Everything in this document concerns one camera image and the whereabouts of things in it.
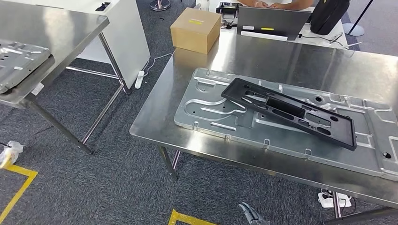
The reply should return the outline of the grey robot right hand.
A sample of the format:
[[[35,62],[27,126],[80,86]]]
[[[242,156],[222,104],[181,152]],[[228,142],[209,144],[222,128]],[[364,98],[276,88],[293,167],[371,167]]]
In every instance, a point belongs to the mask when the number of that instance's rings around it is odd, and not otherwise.
[[[238,204],[238,206],[243,210],[244,215],[250,225],[270,225],[270,221],[267,221],[262,215],[260,215],[247,203],[241,202]]]

